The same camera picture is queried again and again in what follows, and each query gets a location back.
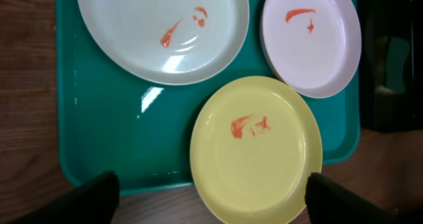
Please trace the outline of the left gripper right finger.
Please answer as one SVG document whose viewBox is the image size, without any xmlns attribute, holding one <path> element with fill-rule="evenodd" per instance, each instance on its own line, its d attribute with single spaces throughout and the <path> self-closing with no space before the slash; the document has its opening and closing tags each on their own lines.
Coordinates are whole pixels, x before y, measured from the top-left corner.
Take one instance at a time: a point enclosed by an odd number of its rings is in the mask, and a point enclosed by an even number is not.
<svg viewBox="0 0 423 224">
<path fill-rule="evenodd" d="M 422 223 L 422 209 L 388 213 L 317 172 L 307 179 L 305 203 L 312 224 Z"/>
</svg>

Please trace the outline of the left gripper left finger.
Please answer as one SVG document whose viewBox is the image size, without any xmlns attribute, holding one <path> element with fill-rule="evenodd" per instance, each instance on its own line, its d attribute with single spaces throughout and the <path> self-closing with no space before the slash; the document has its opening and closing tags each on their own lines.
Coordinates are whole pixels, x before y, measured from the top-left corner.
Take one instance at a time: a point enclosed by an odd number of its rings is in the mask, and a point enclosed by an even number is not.
<svg viewBox="0 0 423 224">
<path fill-rule="evenodd" d="M 110 223 L 119 199 L 118 176 L 108 171 L 11 223 Z"/>
</svg>

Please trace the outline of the yellow-green plate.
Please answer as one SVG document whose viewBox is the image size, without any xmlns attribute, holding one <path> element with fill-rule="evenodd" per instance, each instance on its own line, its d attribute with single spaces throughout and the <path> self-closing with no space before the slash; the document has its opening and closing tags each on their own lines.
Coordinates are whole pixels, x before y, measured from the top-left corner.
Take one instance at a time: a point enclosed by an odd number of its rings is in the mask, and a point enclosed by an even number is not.
<svg viewBox="0 0 423 224">
<path fill-rule="evenodd" d="M 269 77 L 243 77 L 221 87 L 192 131 L 196 189 L 224 223 L 289 223 L 304 210 L 307 179 L 322 164 L 310 108 Z"/>
</svg>

